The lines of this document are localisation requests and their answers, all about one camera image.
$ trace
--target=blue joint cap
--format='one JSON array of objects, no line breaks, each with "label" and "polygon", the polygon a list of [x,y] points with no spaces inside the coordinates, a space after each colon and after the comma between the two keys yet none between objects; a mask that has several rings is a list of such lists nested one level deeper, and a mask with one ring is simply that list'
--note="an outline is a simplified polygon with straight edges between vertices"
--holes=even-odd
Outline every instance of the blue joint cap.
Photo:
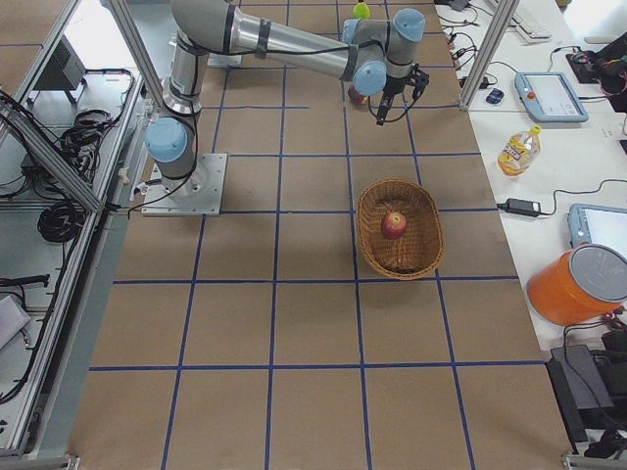
[{"label": "blue joint cap", "polygon": [[160,117],[146,129],[144,142],[157,163],[170,164],[185,152],[187,132],[173,117]]},{"label": "blue joint cap", "polygon": [[405,39],[420,42],[424,32],[424,16],[412,8],[400,10],[393,19],[394,27]]},{"label": "blue joint cap", "polygon": [[342,29],[342,42],[351,44],[355,37],[355,30],[357,29],[357,23],[359,20],[351,19],[344,22],[344,28]]},{"label": "blue joint cap", "polygon": [[353,74],[355,90],[363,96],[376,95],[386,81],[387,69],[381,61],[368,61]]}]

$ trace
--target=computer mouse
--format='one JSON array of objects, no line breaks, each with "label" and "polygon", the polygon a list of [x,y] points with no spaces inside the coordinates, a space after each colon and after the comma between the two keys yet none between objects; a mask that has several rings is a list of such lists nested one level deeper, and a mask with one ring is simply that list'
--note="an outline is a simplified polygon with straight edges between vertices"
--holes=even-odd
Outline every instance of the computer mouse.
[{"label": "computer mouse", "polygon": [[486,96],[486,101],[491,105],[498,105],[499,103],[501,103],[501,100],[503,100],[503,97],[505,95],[506,94],[499,88],[495,88],[490,92],[488,96]]}]

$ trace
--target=red apple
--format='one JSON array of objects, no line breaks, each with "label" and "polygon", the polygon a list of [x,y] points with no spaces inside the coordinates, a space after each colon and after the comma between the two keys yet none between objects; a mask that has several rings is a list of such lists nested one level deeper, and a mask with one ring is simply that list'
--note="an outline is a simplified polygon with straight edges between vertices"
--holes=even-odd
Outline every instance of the red apple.
[{"label": "red apple", "polygon": [[407,227],[408,220],[398,211],[388,212],[381,219],[381,234],[387,240],[398,240],[403,236]]},{"label": "red apple", "polygon": [[363,106],[368,102],[367,97],[361,95],[356,89],[355,86],[351,85],[349,86],[349,99],[351,100],[351,103],[353,103],[354,105],[357,106]]}]

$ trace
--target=wicker basket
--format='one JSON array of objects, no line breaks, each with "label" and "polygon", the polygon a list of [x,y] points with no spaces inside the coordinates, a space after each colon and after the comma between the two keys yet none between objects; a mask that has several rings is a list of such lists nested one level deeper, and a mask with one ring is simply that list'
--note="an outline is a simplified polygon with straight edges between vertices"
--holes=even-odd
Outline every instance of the wicker basket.
[{"label": "wicker basket", "polygon": [[[405,234],[387,240],[381,220],[391,211],[407,219]],[[422,187],[402,179],[377,181],[363,190],[358,206],[360,247],[372,268],[387,277],[412,280],[435,269],[444,250],[438,210]]]}]

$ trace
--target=orange container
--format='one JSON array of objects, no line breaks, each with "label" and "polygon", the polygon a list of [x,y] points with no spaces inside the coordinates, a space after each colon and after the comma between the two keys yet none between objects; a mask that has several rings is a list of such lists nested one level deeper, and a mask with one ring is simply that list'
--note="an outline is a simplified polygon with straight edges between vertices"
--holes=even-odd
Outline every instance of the orange container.
[{"label": "orange container", "polygon": [[553,323],[580,323],[627,300],[627,259],[602,245],[581,245],[535,274],[527,294]]}]

